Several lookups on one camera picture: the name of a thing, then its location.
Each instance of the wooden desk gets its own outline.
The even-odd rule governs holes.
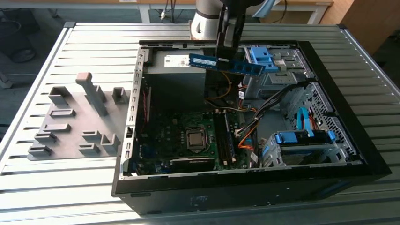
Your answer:
[[[334,0],[287,0],[289,11],[311,11],[309,24],[319,24]],[[197,0],[178,0],[177,9],[197,9]],[[2,0],[3,8],[135,8],[141,10],[142,22],[150,23],[151,9],[163,9],[166,0]],[[274,8],[285,10],[285,1]]]
[[[342,23],[373,55],[400,27],[400,0],[335,0],[322,24]]]

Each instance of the cpu socket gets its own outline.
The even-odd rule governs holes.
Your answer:
[[[189,150],[201,153],[207,147],[206,129],[199,127],[190,127],[187,129],[187,145]]]

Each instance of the slotted aluminum surface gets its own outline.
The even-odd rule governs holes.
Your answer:
[[[93,72],[105,91],[131,89],[139,40],[190,39],[187,24],[78,23],[65,28],[0,145],[0,222],[7,224],[399,224],[399,89],[346,30],[337,26],[249,24],[243,39],[311,41],[394,174],[318,202],[141,217],[111,197],[115,158],[31,162],[53,86]]]

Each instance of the ram slot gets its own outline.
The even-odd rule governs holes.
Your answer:
[[[230,161],[230,144],[226,129],[226,119],[221,113],[214,114],[214,127],[217,135],[217,143],[219,148],[221,164],[229,165]]]
[[[235,155],[234,139],[233,139],[233,133],[231,133],[231,126],[230,126],[230,118],[229,118],[227,113],[225,113],[225,118],[226,118],[227,138],[229,138],[229,146],[230,146],[230,154],[231,154],[230,158],[231,158],[231,161],[235,163],[237,155]]]

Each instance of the green circuit board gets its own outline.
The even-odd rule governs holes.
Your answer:
[[[246,150],[235,149],[237,162],[225,165],[219,160],[219,147],[217,143],[215,112],[187,112],[187,113],[155,113],[151,123],[142,133],[143,142],[141,149],[141,174],[169,173],[165,165],[171,159],[178,158],[213,158],[215,159],[214,170],[242,169],[247,167],[249,153]],[[238,129],[241,115],[237,112],[229,113],[230,127]],[[205,148],[190,150],[189,132],[203,132],[206,135]]]

